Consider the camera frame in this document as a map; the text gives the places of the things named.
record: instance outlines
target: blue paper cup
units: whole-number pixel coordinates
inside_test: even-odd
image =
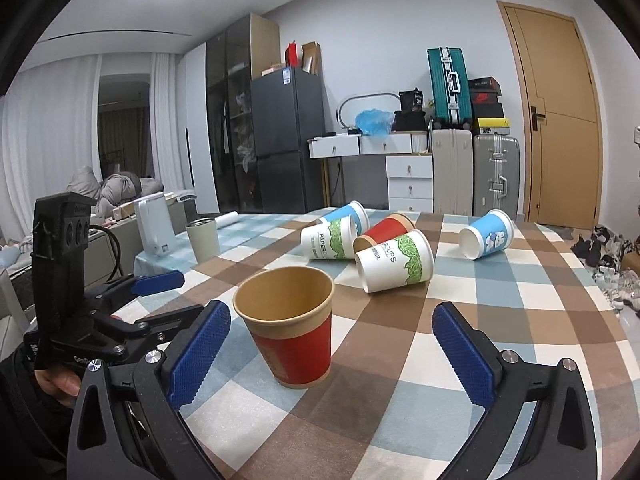
[[[492,209],[469,227],[460,230],[458,245],[469,260],[503,251],[513,241],[513,222],[500,209]]]
[[[358,236],[360,236],[363,232],[369,230],[369,216],[367,212],[364,211],[362,204],[360,202],[348,203],[346,206],[341,207],[340,209],[336,209],[331,211],[328,215],[323,216],[318,220],[318,223],[331,223],[334,220],[338,220],[340,218],[344,218],[345,216],[353,217],[353,221],[356,224],[356,231]]]

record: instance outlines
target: beige suitcase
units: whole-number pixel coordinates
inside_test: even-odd
[[[434,130],[433,212],[471,216],[474,204],[474,151],[468,130]]]

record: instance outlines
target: brown curtain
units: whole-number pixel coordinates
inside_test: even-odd
[[[127,108],[98,114],[100,162],[137,176],[146,172],[149,108]]]

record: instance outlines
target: door frame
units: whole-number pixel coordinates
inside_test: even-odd
[[[538,7],[531,7],[522,4],[514,4],[510,2],[498,1],[498,7],[500,8],[500,14],[502,15],[502,20],[504,21],[504,26],[507,29],[507,34],[509,36],[509,41],[511,43],[511,50],[513,51],[513,60],[516,63],[516,72],[518,73],[518,82],[520,83],[520,96],[522,99],[522,115],[524,117],[524,142],[525,142],[525,184],[524,184],[524,204],[522,206],[522,212],[524,213],[524,218],[527,222],[537,222],[538,221],[538,209],[531,208],[531,189],[534,185],[540,187],[540,182],[542,180],[542,172],[535,171],[533,167],[532,160],[532,144],[533,144],[533,136],[532,136],[532,127],[531,127],[531,114],[529,108],[529,99],[527,97],[527,86],[524,79],[525,66],[527,71],[532,71],[533,68],[530,65],[529,59],[521,58],[520,51],[518,50],[518,44],[516,43],[515,34],[513,31],[513,26],[511,25],[511,20],[507,14],[507,8],[510,7],[512,9],[523,9],[523,10],[531,10],[533,12],[539,12],[540,14],[547,14],[548,16],[553,16],[555,18],[561,18],[562,20],[567,20],[574,24],[574,28],[578,33],[578,38],[580,39],[580,45],[582,46],[582,52],[584,53],[584,57],[587,61],[587,68],[589,70],[589,75],[591,77],[593,88],[594,100],[596,103],[596,122],[598,126],[598,192],[596,195],[596,214],[594,216],[593,222],[594,225],[598,223],[600,217],[600,201],[602,199],[602,118],[600,116],[600,99],[598,97],[598,89],[596,88],[596,78],[593,74],[593,69],[591,67],[591,59],[589,57],[589,53],[584,44],[584,40],[582,38],[582,33],[580,28],[578,27],[578,22],[575,20],[573,16],[565,16],[564,14],[559,14],[558,12],[553,12],[552,10],[540,9]]]

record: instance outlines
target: checkered tablecloth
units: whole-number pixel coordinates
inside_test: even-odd
[[[437,478],[482,415],[433,336],[431,314],[442,300],[528,362],[573,358],[593,415],[598,475],[610,479],[620,468],[640,438],[638,362],[606,299],[557,234],[519,224],[509,249],[472,262],[457,245],[469,218],[421,214],[417,228],[436,255],[433,279],[368,296],[353,262],[302,255],[300,229],[326,210],[317,213],[197,266],[183,288],[121,311],[133,321],[213,298],[231,306],[238,284],[260,269],[313,266],[334,278],[332,371],[309,390],[275,381],[231,309],[231,332],[194,402],[181,409],[226,478]],[[387,214],[373,212],[372,223]],[[532,410],[525,405],[492,478],[508,471]]]
[[[224,253],[249,240],[253,240],[252,246],[261,249],[259,244],[266,244],[266,241],[260,238],[261,234],[295,217],[296,215],[240,215],[239,221],[235,224],[218,229],[220,251]],[[151,256],[145,251],[138,254],[133,263],[133,273],[136,276],[155,276],[170,270],[187,272],[193,269],[198,263],[189,236],[183,232],[177,238],[177,247],[171,254]]]

